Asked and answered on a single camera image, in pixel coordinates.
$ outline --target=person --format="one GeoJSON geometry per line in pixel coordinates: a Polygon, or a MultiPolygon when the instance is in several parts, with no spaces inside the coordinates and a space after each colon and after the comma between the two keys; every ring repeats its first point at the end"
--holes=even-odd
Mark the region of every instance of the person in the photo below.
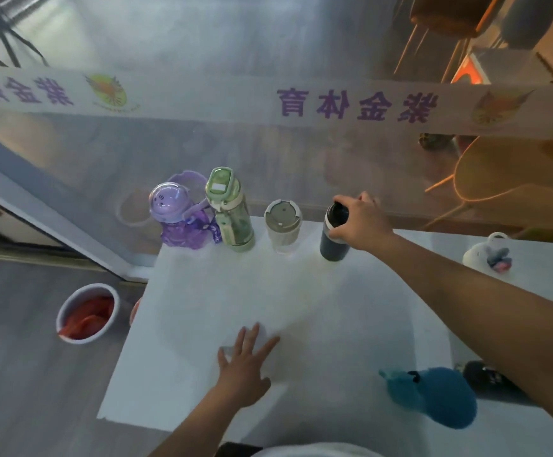
{"type": "MultiPolygon", "coordinates": [[[[553,301],[482,274],[394,233],[377,198],[363,192],[333,200],[348,222],[330,236],[386,263],[475,353],[509,377],[553,416],[553,301]]],[[[231,361],[217,355],[220,376],[186,420],[150,457],[212,457],[238,410],[270,388],[260,368],[279,338],[253,353],[259,326],[243,328],[231,361]]],[[[345,444],[271,448],[256,457],[377,456],[345,444]]]]}

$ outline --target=white trash can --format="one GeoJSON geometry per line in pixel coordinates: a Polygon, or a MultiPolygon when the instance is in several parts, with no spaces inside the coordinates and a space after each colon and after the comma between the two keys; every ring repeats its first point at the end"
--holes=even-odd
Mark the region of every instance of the white trash can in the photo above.
{"type": "Polygon", "coordinates": [[[88,338],[82,340],[74,340],[73,338],[65,337],[59,335],[59,337],[72,345],[85,345],[95,341],[97,338],[102,337],[108,331],[111,333],[120,333],[122,328],[128,328],[128,317],[130,315],[130,304],[126,301],[123,301],[118,295],[118,292],[111,286],[107,284],[89,284],[82,287],[81,289],[76,290],[61,306],[58,315],[56,317],[56,333],[58,334],[60,330],[65,326],[65,321],[67,316],[71,312],[79,307],[85,301],[96,297],[112,297],[114,299],[114,310],[111,314],[111,317],[108,319],[105,326],[99,330],[95,335],[92,335],[88,338]]]}

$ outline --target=teal object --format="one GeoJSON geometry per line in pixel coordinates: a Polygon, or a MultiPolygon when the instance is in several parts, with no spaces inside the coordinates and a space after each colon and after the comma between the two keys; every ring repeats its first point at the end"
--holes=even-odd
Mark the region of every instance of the teal object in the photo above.
{"type": "Polygon", "coordinates": [[[396,404],[448,428],[462,430],[477,416],[475,392],[457,370],[380,370],[379,374],[387,381],[388,395],[396,404]]]}

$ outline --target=logo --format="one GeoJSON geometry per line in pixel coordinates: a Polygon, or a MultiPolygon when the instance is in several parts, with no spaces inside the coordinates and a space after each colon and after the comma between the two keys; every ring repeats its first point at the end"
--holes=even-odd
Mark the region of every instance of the logo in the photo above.
{"type": "Polygon", "coordinates": [[[86,76],[86,81],[97,98],[102,101],[102,103],[95,102],[94,104],[103,109],[126,114],[141,107],[140,104],[128,103],[126,91],[124,91],[124,87],[118,82],[115,76],[94,74],[92,76],[86,76]]]}

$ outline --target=person's right hand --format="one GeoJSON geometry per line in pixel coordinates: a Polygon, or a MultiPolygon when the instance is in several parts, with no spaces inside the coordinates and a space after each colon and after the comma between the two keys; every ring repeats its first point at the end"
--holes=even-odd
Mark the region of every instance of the person's right hand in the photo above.
{"type": "Polygon", "coordinates": [[[329,232],[332,239],[341,239],[352,248],[370,252],[374,245],[394,234],[380,201],[367,192],[364,191],[358,199],[336,195],[333,201],[347,207],[349,213],[345,224],[329,232]]]}

